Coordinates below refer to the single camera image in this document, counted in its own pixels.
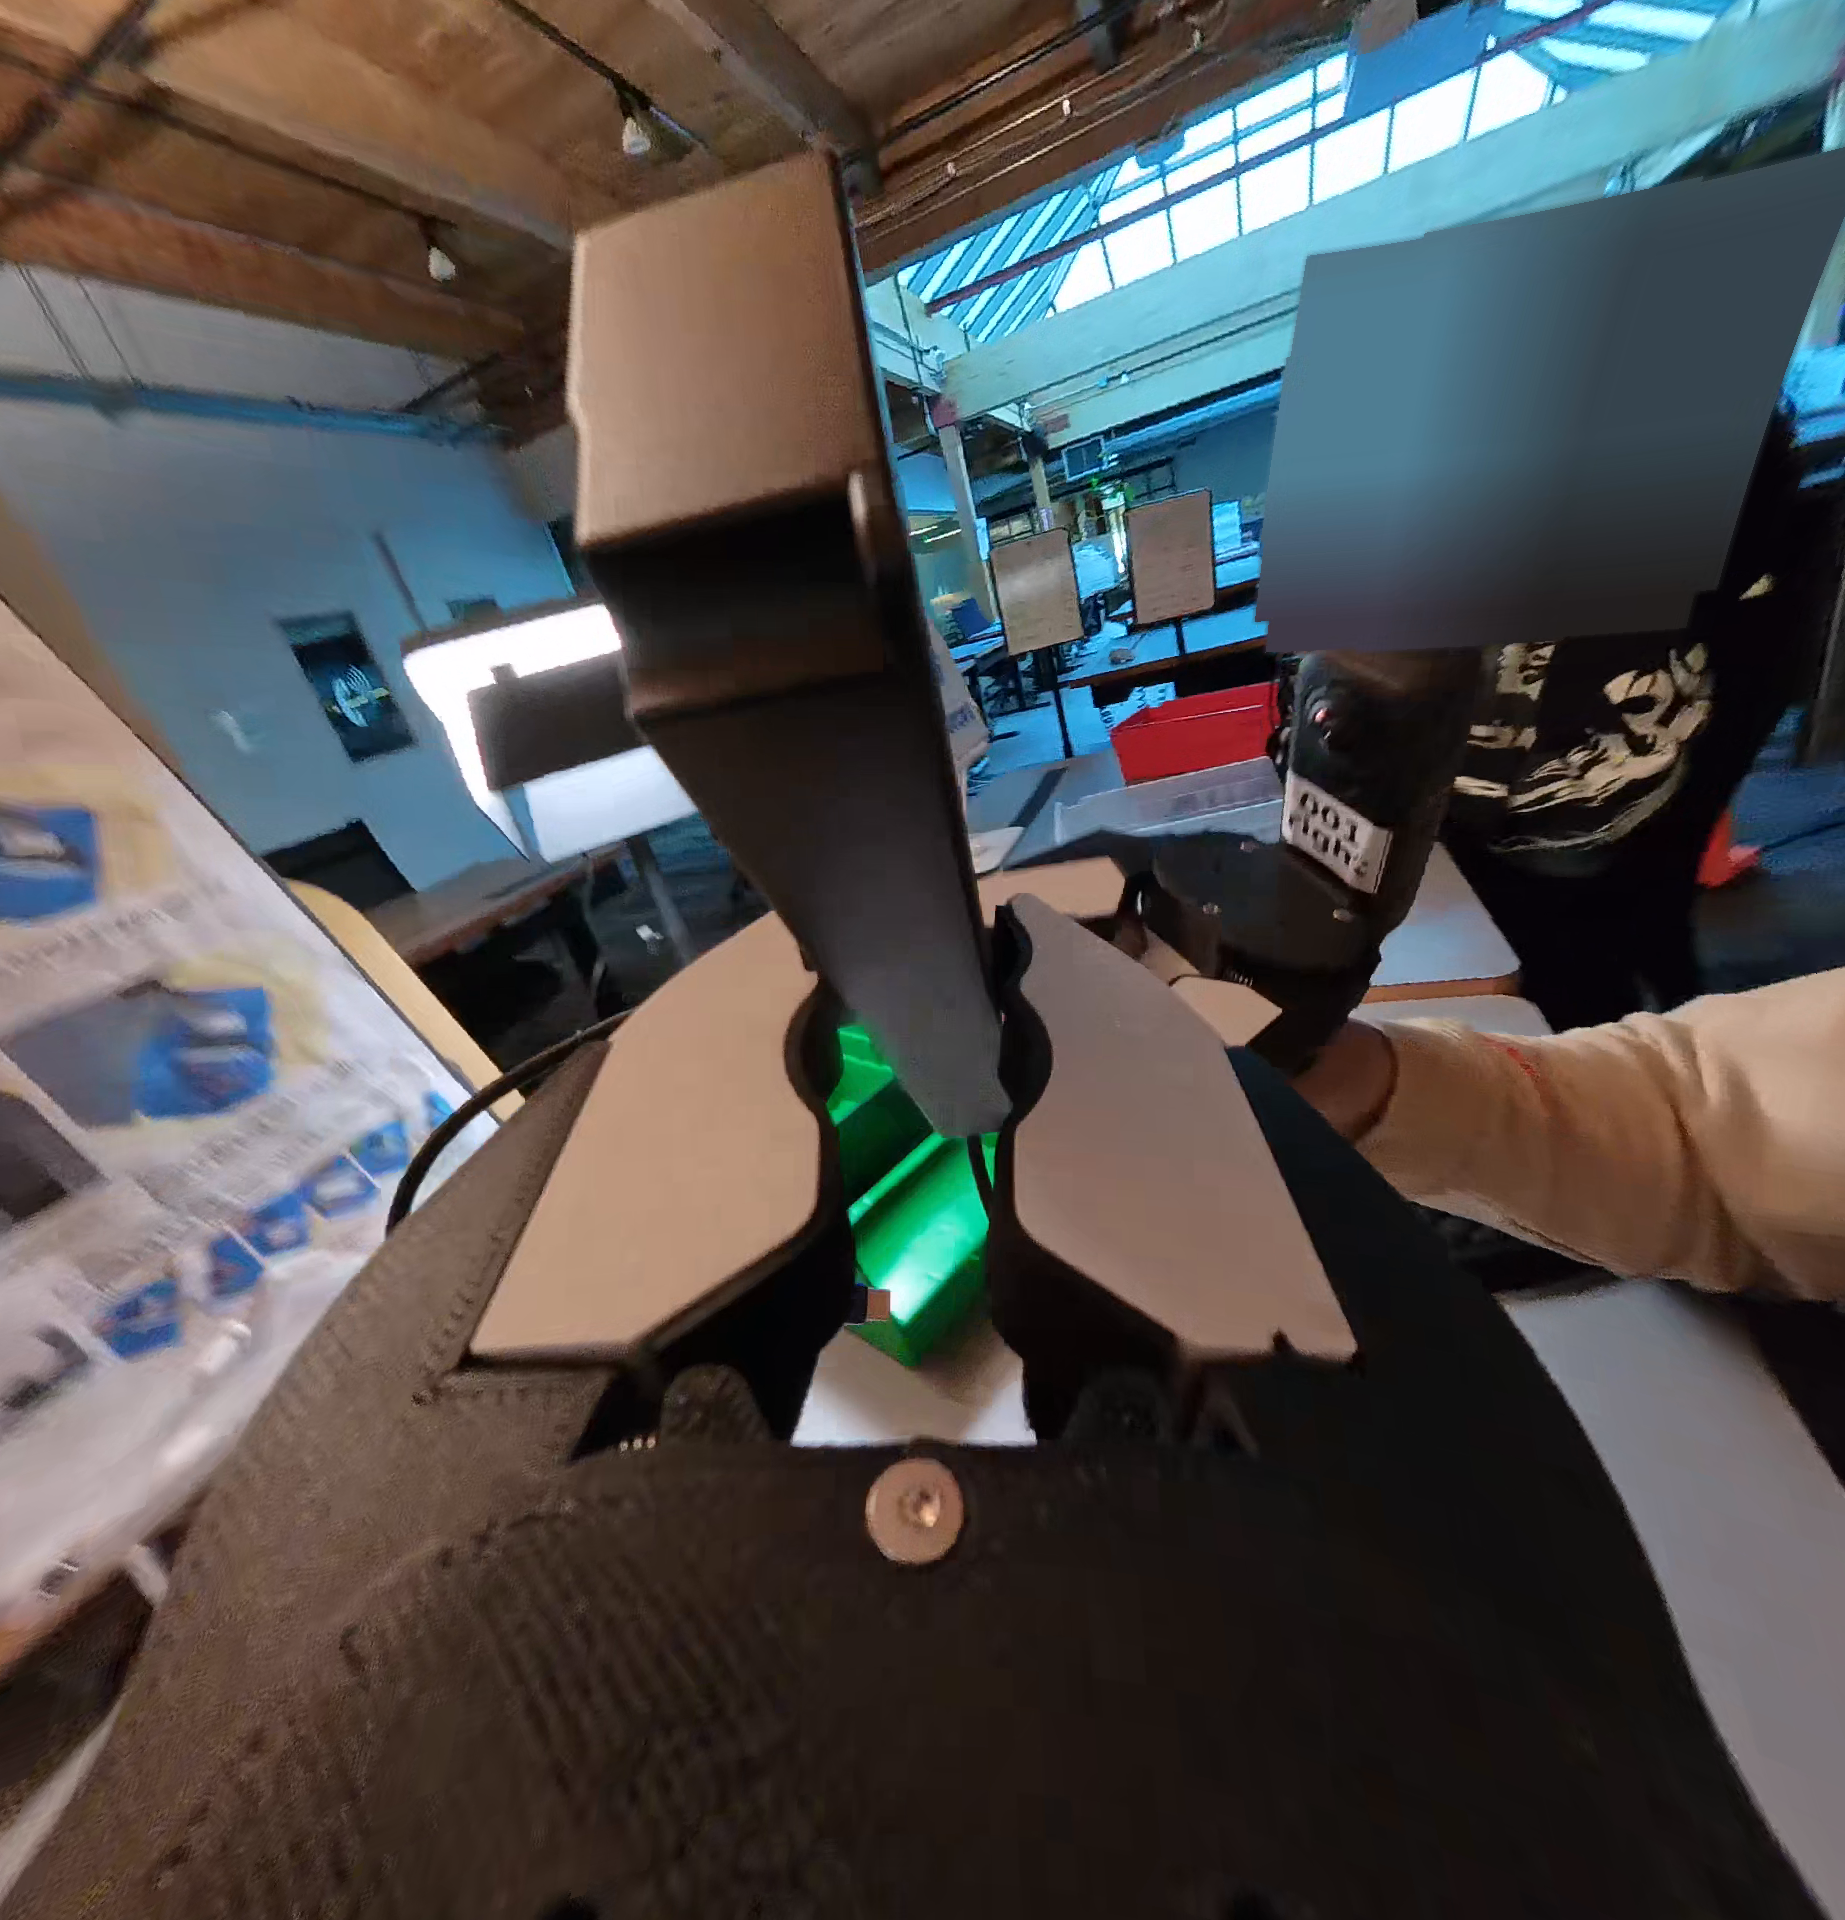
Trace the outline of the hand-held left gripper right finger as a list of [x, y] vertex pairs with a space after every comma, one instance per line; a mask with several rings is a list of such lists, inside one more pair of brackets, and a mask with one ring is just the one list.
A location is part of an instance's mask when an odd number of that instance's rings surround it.
[[1040, 900], [1002, 910], [1020, 967], [1017, 1108], [990, 1245], [996, 1331], [1027, 1370], [1205, 1370], [1357, 1335], [1229, 1050], [1155, 973]]

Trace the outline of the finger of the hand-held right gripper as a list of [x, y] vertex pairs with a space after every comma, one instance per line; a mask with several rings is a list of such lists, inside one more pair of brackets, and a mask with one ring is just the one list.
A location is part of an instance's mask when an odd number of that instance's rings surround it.
[[1172, 992], [1226, 1049], [1253, 1044], [1281, 1018], [1268, 996], [1239, 982], [1178, 976]]
[[990, 874], [990, 922], [1013, 900], [1040, 900], [1077, 924], [1114, 928], [1138, 910], [1131, 887], [1131, 877], [1108, 856], [1001, 868]]

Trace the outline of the dark wall poster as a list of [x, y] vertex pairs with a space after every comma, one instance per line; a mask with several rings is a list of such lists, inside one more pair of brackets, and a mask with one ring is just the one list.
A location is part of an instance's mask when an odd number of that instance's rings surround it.
[[279, 630], [349, 764], [415, 745], [404, 708], [353, 613], [291, 615], [279, 620]]

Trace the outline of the green plastic bin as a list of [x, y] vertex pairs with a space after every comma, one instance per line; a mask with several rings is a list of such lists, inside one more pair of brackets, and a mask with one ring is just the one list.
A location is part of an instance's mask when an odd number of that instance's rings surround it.
[[837, 1028], [827, 1114], [861, 1283], [883, 1321], [857, 1335], [906, 1370], [950, 1350], [986, 1307], [990, 1221], [963, 1140], [938, 1136], [867, 1031]]

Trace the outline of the wooden instruction board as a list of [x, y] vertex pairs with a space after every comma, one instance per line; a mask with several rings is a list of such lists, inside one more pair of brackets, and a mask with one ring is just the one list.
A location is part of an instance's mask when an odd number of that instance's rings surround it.
[[182, 1516], [495, 1079], [118, 689], [0, 493], [0, 1673]]

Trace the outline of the person's right hand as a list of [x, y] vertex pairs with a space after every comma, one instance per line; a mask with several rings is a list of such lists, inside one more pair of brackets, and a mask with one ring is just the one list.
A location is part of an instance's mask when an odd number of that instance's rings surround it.
[[1347, 1020], [1293, 1079], [1293, 1087], [1338, 1136], [1358, 1144], [1387, 1112], [1394, 1073], [1394, 1045], [1387, 1024]]

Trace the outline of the red plastic bin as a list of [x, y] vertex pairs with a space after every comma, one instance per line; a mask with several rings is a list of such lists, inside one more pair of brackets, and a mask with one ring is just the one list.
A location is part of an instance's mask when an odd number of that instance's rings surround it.
[[1108, 738], [1130, 784], [1242, 766], [1271, 753], [1273, 683], [1208, 691], [1131, 711]]

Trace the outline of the clear plastic bin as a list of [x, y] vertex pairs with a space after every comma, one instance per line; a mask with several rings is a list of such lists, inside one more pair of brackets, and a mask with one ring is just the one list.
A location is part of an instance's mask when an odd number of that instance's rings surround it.
[[1093, 836], [1176, 839], [1229, 834], [1273, 842], [1284, 817], [1284, 786], [1266, 756], [1215, 766], [1160, 781], [1103, 786], [1087, 797], [1054, 800], [1057, 846]]

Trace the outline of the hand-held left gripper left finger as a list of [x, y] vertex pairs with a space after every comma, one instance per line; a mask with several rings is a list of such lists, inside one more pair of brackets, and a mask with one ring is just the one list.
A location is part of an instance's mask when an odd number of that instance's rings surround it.
[[470, 1340], [486, 1364], [626, 1364], [844, 1226], [807, 1039], [819, 979], [779, 916], [614, 1031]]

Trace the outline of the black USB hub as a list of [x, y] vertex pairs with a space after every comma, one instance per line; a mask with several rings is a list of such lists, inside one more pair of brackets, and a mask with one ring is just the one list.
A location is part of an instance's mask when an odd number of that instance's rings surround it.
[[566, 389], [635, 725], [934, 1129], [996, 1134], [986, 922], [834, 159], [584, 232]]

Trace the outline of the person's right forearm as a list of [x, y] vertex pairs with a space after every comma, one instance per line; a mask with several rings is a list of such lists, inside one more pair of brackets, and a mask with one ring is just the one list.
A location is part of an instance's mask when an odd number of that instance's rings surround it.
[[1385, 1023], [1357, 1146], [1405, 1199], [1620, 1277], [1845, 1307], [1845, 967], [1497, 1037]]

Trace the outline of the white lit panel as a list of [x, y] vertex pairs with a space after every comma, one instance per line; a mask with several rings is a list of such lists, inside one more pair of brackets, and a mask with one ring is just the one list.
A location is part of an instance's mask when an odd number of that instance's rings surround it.
[[600, 600], [417, 633], [402, 669], [470, 797], [519, 853], [564, 862], [695, 817], [626, 708], [621, 636]]

